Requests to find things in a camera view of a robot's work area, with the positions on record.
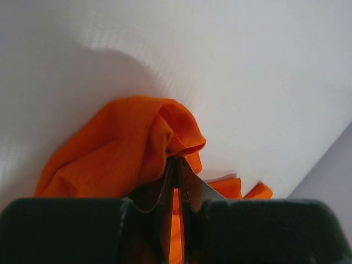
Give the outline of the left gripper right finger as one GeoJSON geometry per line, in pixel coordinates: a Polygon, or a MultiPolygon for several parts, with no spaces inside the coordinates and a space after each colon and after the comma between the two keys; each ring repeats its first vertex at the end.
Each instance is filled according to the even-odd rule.
{"type": "Polygon", "coordinates": [[[177,160],[185,263],[351,263],[333,213],[316,200],[228,199],[177,160]]]}

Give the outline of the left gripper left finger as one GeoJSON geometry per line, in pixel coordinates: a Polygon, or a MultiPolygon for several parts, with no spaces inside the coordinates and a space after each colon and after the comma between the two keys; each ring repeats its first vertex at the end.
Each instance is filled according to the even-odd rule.
{"type": "Polygon", "coordinates": [[[1,212],[1,263],[167,263],[175,160],[124,198],[25,198],[1,212]]]}

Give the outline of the orange t shirt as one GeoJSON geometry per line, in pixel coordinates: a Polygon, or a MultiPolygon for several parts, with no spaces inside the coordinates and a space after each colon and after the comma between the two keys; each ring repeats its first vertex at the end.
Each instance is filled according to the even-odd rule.
{"type": "Polygon", "coordinates": [[[160,178],[183,156],[202,170],[206,139],[192,113],[173,99],[133,96],[99,110],[44,166],[35,197],[122,197],[160,178]]]}

